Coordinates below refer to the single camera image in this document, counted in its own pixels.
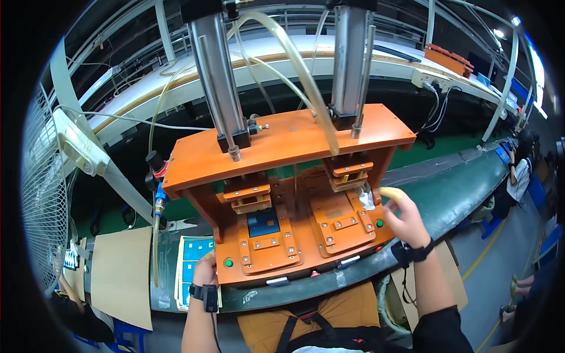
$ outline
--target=fan grille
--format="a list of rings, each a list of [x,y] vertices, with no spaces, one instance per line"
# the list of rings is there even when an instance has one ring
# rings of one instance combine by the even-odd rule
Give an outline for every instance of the fan grille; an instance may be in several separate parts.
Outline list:
[[[36,281],[49,296],[67,245],[67,191],[57,131],[43,87],[24,123],[20,201],[28,255]]]

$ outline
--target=blue fitting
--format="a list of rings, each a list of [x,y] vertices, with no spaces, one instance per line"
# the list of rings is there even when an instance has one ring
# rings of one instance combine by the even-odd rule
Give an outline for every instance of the blue fitting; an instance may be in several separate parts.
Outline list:
[[[163,199],[165,201],[165,204],[169,202],[169,196],[167,196],[167,194],[165,194],[165,192],[163,191],[162,182],[160,182],[159,186],[157,186],[157,192],[155,193],[155,201],[157,201],[158,199]]]

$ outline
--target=orange shorts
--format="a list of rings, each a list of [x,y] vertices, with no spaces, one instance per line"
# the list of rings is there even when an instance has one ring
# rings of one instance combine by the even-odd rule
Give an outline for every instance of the orange shorts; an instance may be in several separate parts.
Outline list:
[[[380,326],[377,298],[371,282],[322,301],[318,313],[335,328]],[[276,352],[289,316],[293,314],[287,310],[238,316],[237,322],[251,353]],[[305,324],[298,320],[290,340],[320,329],[315,322]]]

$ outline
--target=gray floor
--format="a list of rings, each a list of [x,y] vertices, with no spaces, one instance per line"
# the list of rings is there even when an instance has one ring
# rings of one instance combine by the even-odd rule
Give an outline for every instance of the gray floor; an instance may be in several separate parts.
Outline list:
[[[530,263],[543,226],[528,193],[524,195],[523,202],[522,208],[514,207],[511,210],[498,237],[463,282],[469,302],[461,311],[461,327],[474,350],[481,346],[496,325],[500,305],[509,303],[512,274],[521,277],[524,273],[526,278],[533,272]],[[459,260],[462,276],[488,247],[497,231],[495,229],[487,239],[482,240],[483,228],[474,225],[452,238],[451,244]],[[180,352],[185,318],[183,314],[154,313],[154,331],[145,337],[145,351]],[[504,330],[505,327],[499,325],[481,351],[499,344]],[[218,317],[218,336],[224,352],[249,352],[235,315]],[[96,349],[81,342],[77,344],[84,352],[110,352],[104,345]]]

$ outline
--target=seated worker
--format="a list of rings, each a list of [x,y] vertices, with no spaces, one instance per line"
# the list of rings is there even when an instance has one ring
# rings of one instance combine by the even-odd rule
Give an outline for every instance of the seated worker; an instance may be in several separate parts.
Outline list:
[[[402,212],[398,218],[396,210]],[[416,204],[406,194],[398,203],[390,200],[386,204],[385,217],[394,235],[413,249],[432,242]],[[436,251],[432,249],[423,261],[411,265],[420,317],[412,335],[412,350],[381,337],[377,299],[370,282],[322,301],[310,324],[289,311],[241,315],[238,323],[245,343],[251,353],[473,352],[461,332],[455,299]],[[217,286],[215,266],[214,256],[198,261],[193,283]],[[205,312],[202,301],[191,298],[181,352],[218,352],[215,322],[216,314]]]
[[[59,289],[61,291],[53,293],[50,302],[69,331],[94,342],[114,341],[114,321],[111,316],[83,303],[62,274]]]
[[[518,146],[510,151],[510,174],[494,191],[492,215],[501,219],[508,217],[510,207],[520,203],[533,173],[534,135],[522,130],[518,135]]]

